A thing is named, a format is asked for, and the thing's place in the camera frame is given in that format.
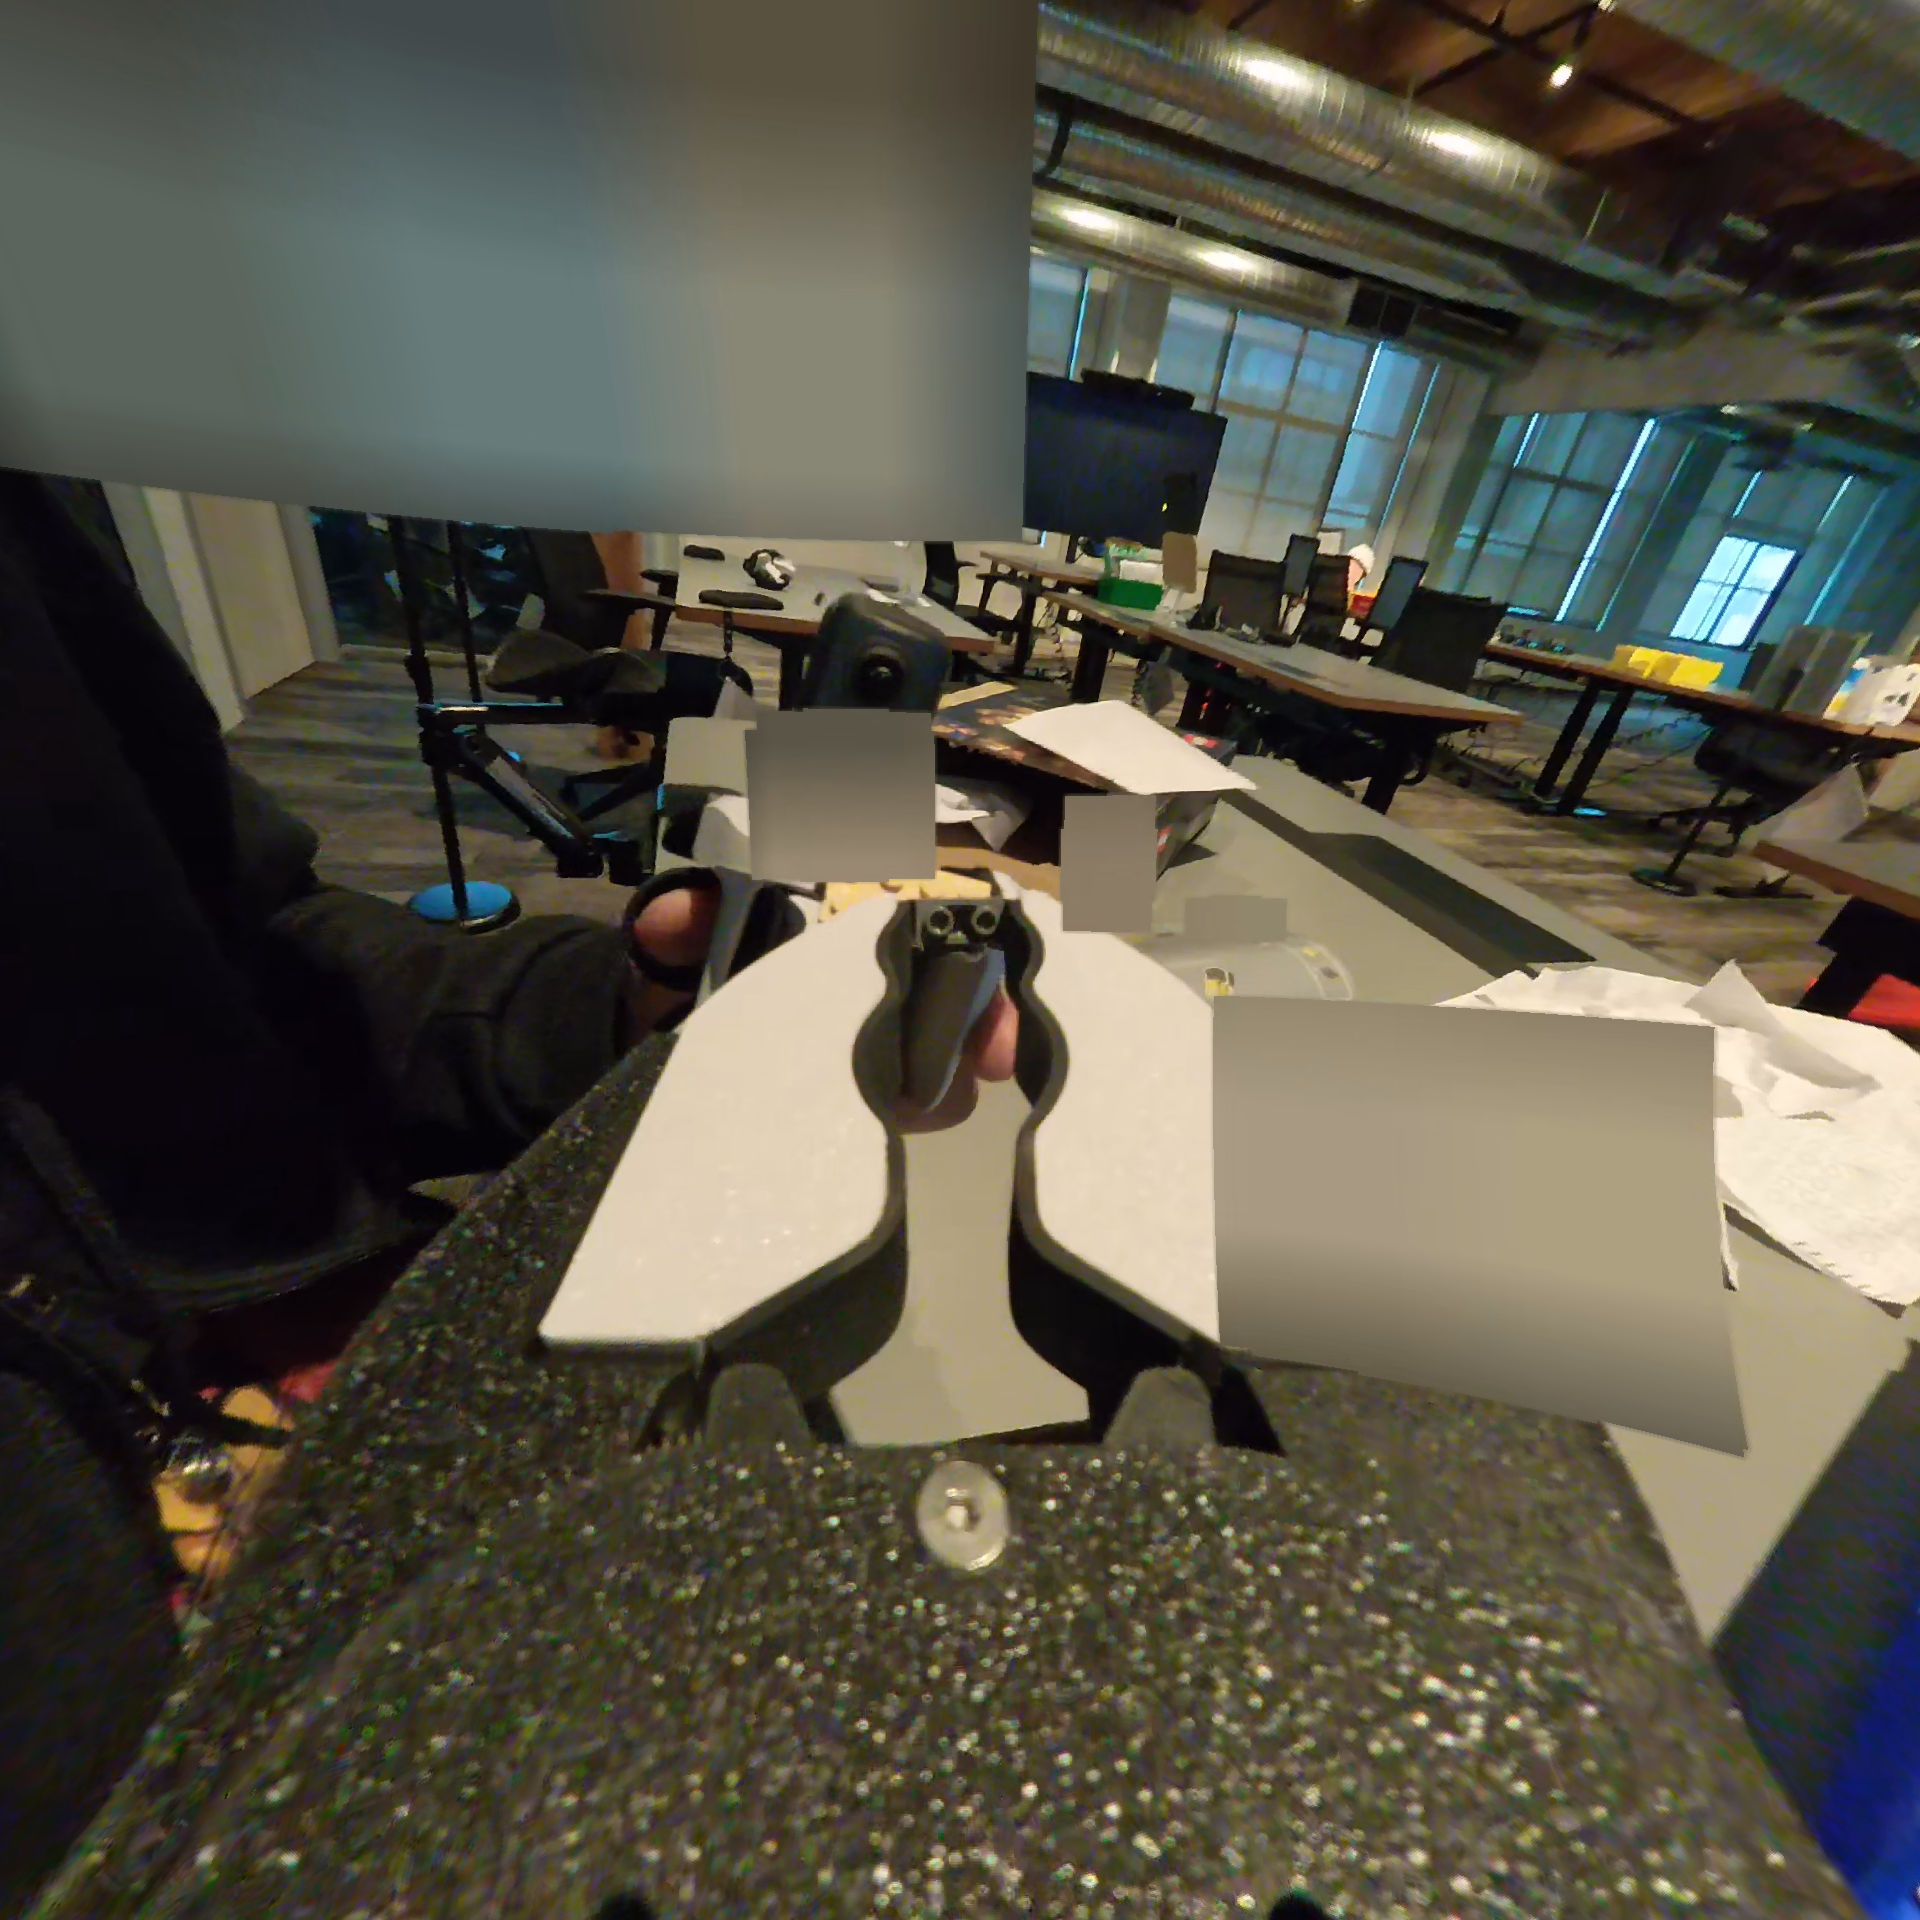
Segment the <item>large black monitor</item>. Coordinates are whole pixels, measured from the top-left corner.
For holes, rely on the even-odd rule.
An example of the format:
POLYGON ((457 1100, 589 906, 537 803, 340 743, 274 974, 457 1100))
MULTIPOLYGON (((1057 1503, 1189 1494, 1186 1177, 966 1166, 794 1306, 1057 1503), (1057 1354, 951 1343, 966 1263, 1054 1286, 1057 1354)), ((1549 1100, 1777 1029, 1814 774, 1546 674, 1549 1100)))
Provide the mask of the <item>large black monitor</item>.
POLYGON ((1180 389, 1140 380, 1026 374, 1020 523, 1071 540, 1137 540, 1203 529, 1229 420, 1180 389))

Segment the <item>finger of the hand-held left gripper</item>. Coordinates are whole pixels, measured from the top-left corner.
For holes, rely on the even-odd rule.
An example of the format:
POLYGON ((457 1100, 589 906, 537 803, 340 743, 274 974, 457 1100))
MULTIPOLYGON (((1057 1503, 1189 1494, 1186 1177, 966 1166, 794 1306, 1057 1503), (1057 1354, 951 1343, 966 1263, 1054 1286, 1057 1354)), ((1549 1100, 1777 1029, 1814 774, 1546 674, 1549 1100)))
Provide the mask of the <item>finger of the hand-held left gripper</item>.
POLYGON ((660 869, 751 869, 749 717, 680 717, 663 749, 660 869))

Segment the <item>flat white paper sheet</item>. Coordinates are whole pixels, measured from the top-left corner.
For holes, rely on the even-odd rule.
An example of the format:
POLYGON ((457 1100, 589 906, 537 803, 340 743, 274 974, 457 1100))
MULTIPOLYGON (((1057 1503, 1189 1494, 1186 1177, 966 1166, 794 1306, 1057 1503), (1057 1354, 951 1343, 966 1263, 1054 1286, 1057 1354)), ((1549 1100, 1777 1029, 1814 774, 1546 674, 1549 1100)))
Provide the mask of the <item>flat white paper sheet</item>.
POLYGON ((1254 780, 1117 700, 1040 709, 1003 723, 1029 746, 1054 754, 1123 794, 1229 794, 1254 780))

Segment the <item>black office chair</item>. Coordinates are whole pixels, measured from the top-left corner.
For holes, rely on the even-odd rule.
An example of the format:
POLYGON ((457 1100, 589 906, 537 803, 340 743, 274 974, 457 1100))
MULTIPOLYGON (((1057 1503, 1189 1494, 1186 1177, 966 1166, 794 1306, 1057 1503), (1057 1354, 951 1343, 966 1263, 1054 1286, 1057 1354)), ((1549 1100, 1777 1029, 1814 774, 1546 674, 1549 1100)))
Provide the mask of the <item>black office chair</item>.
POLYGON ((1191 626, 1197 631, 1277 640, 1286 600, 1283 563, 1214 549, 1191 626))
POLYGON ((754 714, 754 680, 737 660, 626 643, 634 614, 663 629, 674 597, 640 571, 614 577, 614 537, 526 529, 523 540, 540 611, 494 649, 489 691, 560 703, 614 760, 666 746, 683 717, 754 714))
POLYGON ((1477 660, 1506 620, 1503 600, 1420 586, 1374 649, 1374 669, 1466 694, 1477 660))

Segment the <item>large silver ventilation duct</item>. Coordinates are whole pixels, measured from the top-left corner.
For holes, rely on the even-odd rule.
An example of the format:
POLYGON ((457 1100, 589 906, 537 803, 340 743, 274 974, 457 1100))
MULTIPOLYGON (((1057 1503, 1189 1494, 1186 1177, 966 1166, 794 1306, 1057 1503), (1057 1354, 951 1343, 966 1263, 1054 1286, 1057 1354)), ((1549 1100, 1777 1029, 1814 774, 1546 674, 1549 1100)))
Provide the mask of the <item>large silver ventilation duct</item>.
POLYGON ((1431 220, 1580 237, 1603 189, 1506 137, 1154 3, 1043 3, 1040 83, 1431 220))

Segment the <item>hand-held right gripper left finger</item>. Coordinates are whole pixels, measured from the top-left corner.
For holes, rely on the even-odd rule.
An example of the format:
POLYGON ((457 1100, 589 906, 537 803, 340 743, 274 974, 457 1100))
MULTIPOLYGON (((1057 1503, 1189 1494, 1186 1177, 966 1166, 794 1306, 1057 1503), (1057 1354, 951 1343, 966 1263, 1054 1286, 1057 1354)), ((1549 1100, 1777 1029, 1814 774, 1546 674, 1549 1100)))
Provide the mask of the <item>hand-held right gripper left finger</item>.
POLYGON ((897 1009, 900 900, 843 909, 749 963, 677 1029, 540 1320, 557 1354, 706 1357, 903 1229, 891 1091, 857 1046, 897 1009))

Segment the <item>grey office table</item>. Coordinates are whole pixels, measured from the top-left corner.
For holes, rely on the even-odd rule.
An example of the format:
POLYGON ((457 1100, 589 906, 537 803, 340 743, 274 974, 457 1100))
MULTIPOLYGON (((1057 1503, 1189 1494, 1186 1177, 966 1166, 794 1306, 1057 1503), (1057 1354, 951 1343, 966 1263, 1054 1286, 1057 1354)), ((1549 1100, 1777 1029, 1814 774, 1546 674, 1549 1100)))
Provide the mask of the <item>grey office table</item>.
POLYGON ((817 631, 829 609, 854 594, 900 606, 940 634, 951 657, 983 660, 997 651, 977 623, 929 600, 923 591, 923 554, 900 546, 877 563, 820 563, 803 543, 760 537, 683 540, 677 554, 674 617, 720 629, 723 643, 760 640, 780 657, 777 706, 794 709, 803 697, 817 631), (771 546, 797 563, 794 586, 783 594, 757 589, 743 560, 757 546, 771 546))

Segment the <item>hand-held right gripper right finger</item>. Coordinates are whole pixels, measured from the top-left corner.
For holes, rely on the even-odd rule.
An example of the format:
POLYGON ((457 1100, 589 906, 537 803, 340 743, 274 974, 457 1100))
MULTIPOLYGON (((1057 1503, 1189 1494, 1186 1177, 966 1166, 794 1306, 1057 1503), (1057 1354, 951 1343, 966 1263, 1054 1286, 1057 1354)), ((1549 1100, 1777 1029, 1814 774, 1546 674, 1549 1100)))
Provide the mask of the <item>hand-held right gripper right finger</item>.
POLYGON ((1169 1337, 1214 1334, 1214 1017, 1114 934, 1017 906, 1029 1123, 1017 1217, 1040 1257, 1169 1337))

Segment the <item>long wooden-edged table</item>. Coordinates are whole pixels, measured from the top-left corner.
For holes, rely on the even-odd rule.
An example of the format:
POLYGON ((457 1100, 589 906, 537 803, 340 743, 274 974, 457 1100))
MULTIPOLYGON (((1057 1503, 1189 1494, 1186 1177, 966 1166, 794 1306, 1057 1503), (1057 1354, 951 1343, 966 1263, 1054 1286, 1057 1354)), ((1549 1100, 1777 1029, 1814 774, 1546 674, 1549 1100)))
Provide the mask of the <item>long wooden-edged table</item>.
POLYGON ((1326 729, 1374 743, 1360 803, 1377 814, 1431 760, 1440 740, 1460 731, 1520 726, 1520 711, 1389 674, 1371 663, 1343 660, 1317 646, 1234 640, 1220 631, 1191 631, 1174 620, 1129 611, 1077 589, 1040 589, 1037 600, 1057 606, 1080 626, 1080 657, 1071 691, 1094 700, 1114 649, 1166 666, 1186 683, 1180 726, 1200 729, 1214 717, 1223 731, 1254 740, 1257 720, 1300 709, 1329 714, 1326 729))

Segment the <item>black stand with blue base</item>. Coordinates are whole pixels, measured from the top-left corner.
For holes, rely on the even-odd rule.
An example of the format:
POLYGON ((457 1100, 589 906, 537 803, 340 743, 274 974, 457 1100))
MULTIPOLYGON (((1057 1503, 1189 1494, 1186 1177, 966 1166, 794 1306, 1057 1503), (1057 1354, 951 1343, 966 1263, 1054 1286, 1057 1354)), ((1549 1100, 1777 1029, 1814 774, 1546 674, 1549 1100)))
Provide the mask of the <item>black stand with blue base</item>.
POLYGON ((463 780, 489 794, 511 820, 517 820, 554 860, 560 877, 611 880, 634 889, 654 871, 654 831, 629 834, 617 829, 591 829, 591 823, 540 789, 517 754, 491 734, 494 723, 546 726, 569 723, 571 714, 557 700, 486 700, 471 640, 471 609, 466 597, 466 560, 460 531, 446 523, 446 557, 460 611, 460 643, 466 660, 469 700, 440 700, 434 669, 426 649, 426 583, 414 557, 406 517, 389 517, 389 546, 397 569, 397 597, 406 626, 406 677, 414 689, 414 723, 420 760, 437 806, 446 880, 417 891, 409 911, 429 926, 446 926, 463 934, 491 934, 520 920, 520 900, 509 886, 471 880, 466 871, 454 783, 463 780))

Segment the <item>thin silver ventilation duct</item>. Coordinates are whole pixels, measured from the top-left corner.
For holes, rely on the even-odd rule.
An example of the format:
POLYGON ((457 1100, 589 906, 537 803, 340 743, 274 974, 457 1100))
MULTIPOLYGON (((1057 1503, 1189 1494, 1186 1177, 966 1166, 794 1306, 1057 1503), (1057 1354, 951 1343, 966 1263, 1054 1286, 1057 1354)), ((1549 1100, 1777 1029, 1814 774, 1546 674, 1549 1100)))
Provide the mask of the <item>thin silver ventilation duct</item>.
POLYGON ((1083 203, 1043 186, 1031 194, 1031 240, 1040 249, 1066 251, 1117 274, 1154 277, 1294 323, 1320 329, 1351 323, 1357 283, 1349 277, 1083 203))

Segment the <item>person's torso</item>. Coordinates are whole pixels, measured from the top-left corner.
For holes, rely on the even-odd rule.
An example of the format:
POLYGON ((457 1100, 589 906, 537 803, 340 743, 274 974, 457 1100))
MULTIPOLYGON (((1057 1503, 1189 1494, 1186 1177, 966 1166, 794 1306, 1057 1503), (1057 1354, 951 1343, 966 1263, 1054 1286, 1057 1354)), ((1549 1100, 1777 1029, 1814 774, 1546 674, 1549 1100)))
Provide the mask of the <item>person's torso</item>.
POLYGON ((140 1263, 34 1106, 3 1094, 3 1914, 134 1763, 180 1663, 154 1480, 223 1434, 197 1374, 220 1309, 363 1300, 394 1249, 186 1277, 140 1263))

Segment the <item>person's left forearm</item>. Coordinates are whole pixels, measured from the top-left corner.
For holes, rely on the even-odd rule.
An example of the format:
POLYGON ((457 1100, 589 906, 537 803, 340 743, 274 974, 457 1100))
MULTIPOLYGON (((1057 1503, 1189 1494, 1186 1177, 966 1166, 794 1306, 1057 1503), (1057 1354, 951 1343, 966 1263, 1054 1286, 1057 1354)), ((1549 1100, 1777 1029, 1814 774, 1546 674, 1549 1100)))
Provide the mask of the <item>person's left forearm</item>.
POLYGON ((3 1277, 237 1306, 409 1254, 634 1037, 631 940, 314 874, 137 589, 3 471, 3 1277))

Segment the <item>open cardboard box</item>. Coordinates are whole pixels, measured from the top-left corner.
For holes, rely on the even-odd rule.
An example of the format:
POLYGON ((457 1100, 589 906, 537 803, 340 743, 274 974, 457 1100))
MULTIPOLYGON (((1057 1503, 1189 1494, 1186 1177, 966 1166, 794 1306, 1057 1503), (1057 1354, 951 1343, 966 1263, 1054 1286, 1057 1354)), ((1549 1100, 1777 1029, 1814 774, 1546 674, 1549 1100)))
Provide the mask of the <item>open cardboard box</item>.
MULTIPOLYGON (((991 683, 963 689, 934 711, 934 846, 940 849, 940 866, 954 871, 994 869, 1026 889, 1057 894, 1066 803, 1126 791, 1023 743, 1003 723, 1069 703, 1074 700, 1054 700, 1037 686, 991 683)), ((1157 723, 1249 777, 1237 769, 1231 740, 1157 723)), ((1146 794, 1154 809, 1154 871, 1166 874, 1169 863, 1211 826, 1229 794, 1254 791, 1257 783, 1251 791, 1146 794)))

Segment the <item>grey desk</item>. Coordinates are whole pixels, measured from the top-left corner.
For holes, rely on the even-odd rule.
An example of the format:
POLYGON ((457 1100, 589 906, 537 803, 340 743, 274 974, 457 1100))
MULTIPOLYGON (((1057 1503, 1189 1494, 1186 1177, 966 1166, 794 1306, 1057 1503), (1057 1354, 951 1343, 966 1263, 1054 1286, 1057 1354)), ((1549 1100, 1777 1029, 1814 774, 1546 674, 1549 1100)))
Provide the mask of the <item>grey desk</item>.
MULTIPOLYGON (((1800 937, 1823 909, 1791 903, 1743 911, 1740 903, 1680 903, 1646 894, 1649 917, 1623 909, 1637 889, 1623 883, 1614 846, 1589 846, 1554 823, 1514 820, 1451 786, 1414 791, 1414 820, 1380 817, 1291 766, 1254 760, 1249 797, 1283 820, 1286 831, 1223 803, 1211 829, 1163 877, 1157 920, 1180 926, 1197 894, 1260 894, 1289 903, 1289 920, 1340 954, 1360 1000, 1434 1003, 1480 980, 1520 969, 1511 940, 1466 957, 1454 943, 1460 917, 1434 934, 1411 914, 1417 894, 1383 891, 1331 869, 1329 854, 1300 846, 1303 834, 1357 837, 1394 846, 1406 863, 1449 877, 1474 897, 1466 926, 1503 909, 1529 929, 1554 934, 1617 971, 1700 986, 1717 969, 1711 951, 1671 943, 1706 920, 1711 937, 1789 934, 1786 966, 1746 960, 1757 989, 1786 986, 1817 969, 1800 937)), ((1029 1354, 1003 1297, 1003 1234, 1011 1214, 1014 1140, 1026 1097, 1011 1086, 983 1086, 980 1117, 957 1117, 946 1143, 906 1149, 909 1294, 900 1331, 877 1357, 831 1389, 829 1406, 860 1443, 940 1443, 1003 1429, 1077 1420, 1086 1394, 1054 1366, 1029 1354)), ((1737 1223, 1729 1243, 1740 1260, 1740 1289, 1729 1294, 1734 1357, 1749 1426, 1743 1457, 1683 1449, 1666 1437, 1617 1429, 1643 1500, 1674 1557, 1683 1594, 1703 1634, 1723 1629, 1726 1611, 1751 1583, 1794 1511, 1826 1474, 1846 1434, 1860 1423, 1883 1380, 1906 1360, 1917 1317, 1900 1320, 1860 1300, 1849 1286, 1814 1274, 1763 1234, 1737 1223)))

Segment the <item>person's left hand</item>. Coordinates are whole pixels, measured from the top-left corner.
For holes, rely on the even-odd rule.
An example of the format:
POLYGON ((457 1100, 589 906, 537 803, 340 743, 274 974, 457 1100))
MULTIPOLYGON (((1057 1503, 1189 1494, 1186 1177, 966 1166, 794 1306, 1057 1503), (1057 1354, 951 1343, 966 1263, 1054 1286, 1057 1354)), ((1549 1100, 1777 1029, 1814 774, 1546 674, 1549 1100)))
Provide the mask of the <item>person's left hand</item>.
MULTIPOLYGON (((709 949, 723 914, 723 883, 706 871, 669 874, 643 889, 629 909, 631 943, 629 1046, 671 1031, 694 1006, 709 949)), ((1017 1071, 1017 1006, 1003 986, 980 1006, 940 1100, 903 1091, 894 1120, 903 1134, 960 1126, 977 1106, 980 1086, 1006 1083, 1017 1071)))

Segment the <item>large crumpled white paper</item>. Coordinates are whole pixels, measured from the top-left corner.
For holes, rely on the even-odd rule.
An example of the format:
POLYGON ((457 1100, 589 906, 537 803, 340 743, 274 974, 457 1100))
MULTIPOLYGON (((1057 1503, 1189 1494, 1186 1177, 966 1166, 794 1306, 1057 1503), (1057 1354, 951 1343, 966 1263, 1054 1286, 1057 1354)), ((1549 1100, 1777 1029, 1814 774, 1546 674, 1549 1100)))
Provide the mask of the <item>large crumpled white paper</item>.
POLYGON ((1723 1206, 1871 1303, 1917 1306, 1917 1054, 1897 1037, 1774 1006, 1734 963, 1706 986, 1509 971, 1451 1006, 1706 1026, 1723 1206))

